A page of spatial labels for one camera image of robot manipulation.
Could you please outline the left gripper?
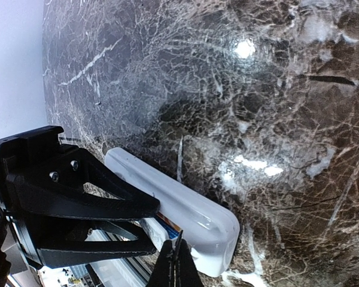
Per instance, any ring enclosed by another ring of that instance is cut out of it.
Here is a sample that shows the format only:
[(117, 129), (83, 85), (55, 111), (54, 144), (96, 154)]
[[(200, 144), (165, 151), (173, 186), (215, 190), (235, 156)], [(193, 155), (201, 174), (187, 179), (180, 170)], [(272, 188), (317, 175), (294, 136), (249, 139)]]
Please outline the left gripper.
[(60, 126), (44, 126), (0, 139), (0, 202), (25, 261), (42, 266), (25, 212), (80, 220), (151, 218), (158, 199), (132, 186), (88, 150), (60, 145)]

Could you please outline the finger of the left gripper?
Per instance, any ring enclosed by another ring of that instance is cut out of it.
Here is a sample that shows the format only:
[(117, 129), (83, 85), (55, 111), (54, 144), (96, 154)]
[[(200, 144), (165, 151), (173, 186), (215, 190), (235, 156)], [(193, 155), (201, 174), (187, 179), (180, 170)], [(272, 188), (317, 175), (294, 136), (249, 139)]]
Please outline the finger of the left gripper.
[(127, 238), (126, 241), (76, 241), (56, 236), (42, 240), (37, 251), (43, 265), (67, 267), (91, 262), (154, 254), (156, 248), (145, 231), (131, 222), (92, 221), (94, 230)]

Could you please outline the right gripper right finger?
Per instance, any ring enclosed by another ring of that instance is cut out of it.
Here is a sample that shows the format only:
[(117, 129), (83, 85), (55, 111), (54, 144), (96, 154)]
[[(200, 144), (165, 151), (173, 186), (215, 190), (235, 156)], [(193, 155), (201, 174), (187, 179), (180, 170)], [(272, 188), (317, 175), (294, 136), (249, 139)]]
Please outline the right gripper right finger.
[(203, 287), (188, 244), (178, 239), (175, 245), (175, 286)]

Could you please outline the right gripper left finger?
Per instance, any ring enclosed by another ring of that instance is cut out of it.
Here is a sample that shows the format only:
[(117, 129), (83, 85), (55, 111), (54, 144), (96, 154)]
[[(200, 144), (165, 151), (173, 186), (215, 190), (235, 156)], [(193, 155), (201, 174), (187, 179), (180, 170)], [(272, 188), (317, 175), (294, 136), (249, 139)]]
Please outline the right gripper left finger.
[(154, 270), (149, 278), (146, 287), (173, 287), (174, 284), (174, 255), (172, 241), (166, 240), (163, 243)]

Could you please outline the white remote control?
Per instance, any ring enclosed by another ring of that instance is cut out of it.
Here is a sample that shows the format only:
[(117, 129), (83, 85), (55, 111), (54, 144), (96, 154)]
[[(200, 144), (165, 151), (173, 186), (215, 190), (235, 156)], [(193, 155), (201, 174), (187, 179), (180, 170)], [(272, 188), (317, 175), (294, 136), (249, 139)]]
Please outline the white remote control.
[(197, 270), (218, 277), (231, 263), (240, 224), (228, 209), (200, 195), (120, 147), (110, 149), (105, 165), (127, 183), (158, 199), (160, 210), (139, 221), (156, 249), (182, 237)]

